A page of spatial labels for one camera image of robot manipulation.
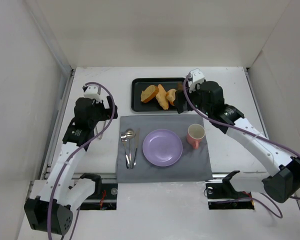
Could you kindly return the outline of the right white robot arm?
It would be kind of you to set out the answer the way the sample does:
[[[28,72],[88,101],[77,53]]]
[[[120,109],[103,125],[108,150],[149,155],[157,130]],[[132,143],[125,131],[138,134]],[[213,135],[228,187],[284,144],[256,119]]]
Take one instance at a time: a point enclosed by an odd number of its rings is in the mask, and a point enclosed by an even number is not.
[[[284,203],[300,189],[300,154],[267,139],[236,107],[226,104],[223,89],[215,81],[188,83],[175,94],[177,112],[195,111],[228,137],[241,144],[266,169],[265,176],[233,171],[223,182],[236,192],[260,192]]]

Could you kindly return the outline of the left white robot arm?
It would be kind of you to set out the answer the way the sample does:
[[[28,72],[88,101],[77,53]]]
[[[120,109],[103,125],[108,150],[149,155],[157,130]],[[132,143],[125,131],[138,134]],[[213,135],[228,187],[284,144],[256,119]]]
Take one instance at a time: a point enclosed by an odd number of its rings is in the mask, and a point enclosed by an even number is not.
[[[84,173],[74,186],[70,186],[75,170],[88,151],[90,143],[99,135],[95,133],[98,122],[106,121],[107,129],[118,117],[117,106],[111,95],[105,108],[103,101],[80,97],[75,102],[74,117],[62,139],[58,159],[44,187],[35,198],[28,198],[24,211],[31,229],[64,237],[70,230],[74,212],[101,184],[94,173]]]

